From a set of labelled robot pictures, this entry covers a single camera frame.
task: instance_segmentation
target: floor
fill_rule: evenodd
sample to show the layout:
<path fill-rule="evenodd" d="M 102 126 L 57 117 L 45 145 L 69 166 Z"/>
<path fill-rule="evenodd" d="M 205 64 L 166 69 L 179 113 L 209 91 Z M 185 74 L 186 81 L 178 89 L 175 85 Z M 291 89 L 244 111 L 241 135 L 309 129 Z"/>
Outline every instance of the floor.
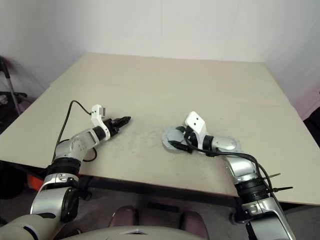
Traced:
<path fill-rule="evenodd" d="M 229 222 L 232 209 L 228 207 L 97 188 L 91 191 L 93 193 L 91 200 L 80 201 L 77 218 L 67 224 L 60 234 L 63 235 L 75 228 L 83 232 L 105 228 L 114 211 L 119 207 L 132 205 L 139 210 L 141 225 L 176 228 L 181 213 L 193 210 L 203 217 L 211 240 L 248 240 L 244 225 L 232 225 Z M 26 189 L 13 199 L 0 200 L 0 216 L 11 221 L 28 214 L 35 195 L 33 190 Z M 149 202 L 179 207 L 179 213 L 149 209 L 147 208 Z M 287 218 L 297 240 L 320 239 L 320 207 L 291 212 L 287 214 Z"/>

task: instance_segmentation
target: table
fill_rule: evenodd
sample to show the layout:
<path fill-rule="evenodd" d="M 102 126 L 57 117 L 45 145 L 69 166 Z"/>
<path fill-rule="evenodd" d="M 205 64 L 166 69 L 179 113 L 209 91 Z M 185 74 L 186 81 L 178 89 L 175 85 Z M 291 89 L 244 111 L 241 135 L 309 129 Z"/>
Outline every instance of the table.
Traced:
<path fill-rule="evenodd" d="M 132 116 L 81 174 L 237 196 L 221 158 L 162 146 L 163 130 L 196 111 L 211 135 L 236 137 L 269 175 L 281 173 L 273 186 L 294 188 L 280 201 L 320 205 L 320 150 L 264 64 L 86 53 L 0 135 L 0 159 L 48 166 L 71 100 Z M 90 127 L 74 106 L 61 139 Z"/>

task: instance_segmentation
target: beige tabletop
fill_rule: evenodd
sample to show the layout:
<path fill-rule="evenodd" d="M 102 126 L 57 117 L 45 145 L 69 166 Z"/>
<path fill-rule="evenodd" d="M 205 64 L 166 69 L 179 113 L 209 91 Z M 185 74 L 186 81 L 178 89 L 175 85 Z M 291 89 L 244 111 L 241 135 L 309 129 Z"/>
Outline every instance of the beige tabletop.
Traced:
<path fill-rule="evenodd" d="M 164 129 L 196 111 L 211 135 L 233 136 L 272 175 L 284 202 L 320 204 L 320 150 L 265 65 L 87 53 L 3 134 L 0 159 L 45 168 L 71 100 L 132 116 L 80 173 L 236 196 L 221 158 L 166 151 Z M 62 140 L 92 127 L 74 105 Z"/>

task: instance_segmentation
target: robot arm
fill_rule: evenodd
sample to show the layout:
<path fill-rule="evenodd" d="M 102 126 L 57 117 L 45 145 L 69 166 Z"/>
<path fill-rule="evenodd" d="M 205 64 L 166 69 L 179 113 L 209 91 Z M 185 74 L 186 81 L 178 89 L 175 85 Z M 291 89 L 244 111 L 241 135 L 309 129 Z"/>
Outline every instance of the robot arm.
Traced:
<path fill-rule="evenodd" d="M 78 214 L 79 193 L 77 174 L 88 150 L 109 140 L 127 124 L 131 117 L 103 121 L 106 110 L 94 105 L 87 129 L 55 148 L 55 158 L 31 206 L 30 214 L 18 217 L 0 229 L 3 240 L 47 240 Z"/>
<path fill-rule="evenodd" d="M 250 155 L 243 153 L 240 142 L 232 137 L 208 135 L 205 121 L 194 111 L 187 116 L 185 125 L 184 131 L 181 127 L 177 129 L 180 128 L 184 133 L 187 146 L 177 141 L 170 143 L 189 153 L 197 150 L 209 157 L 223 153 L 225 166 L 240 197 L 241 207 L 247 215 L 246 228 L 249 239 L 295 240 L 281 206 L 273 194 L 274 190 L 260 175 L 258 162 L 255 164 L 254 161 L 241 157 Z"/>

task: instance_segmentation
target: white wall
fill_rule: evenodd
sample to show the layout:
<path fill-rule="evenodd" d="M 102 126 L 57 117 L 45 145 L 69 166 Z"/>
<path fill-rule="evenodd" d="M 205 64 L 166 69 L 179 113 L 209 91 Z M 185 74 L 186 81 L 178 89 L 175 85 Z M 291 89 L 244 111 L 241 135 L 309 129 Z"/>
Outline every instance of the white wall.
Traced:
<path fill-rule="evenodd" d="M 0 0 L 0 55 L 33 97 L 85 51 L 265 62 L 304 118 L 320 106 L 319 14 L 318 0 Z"/>

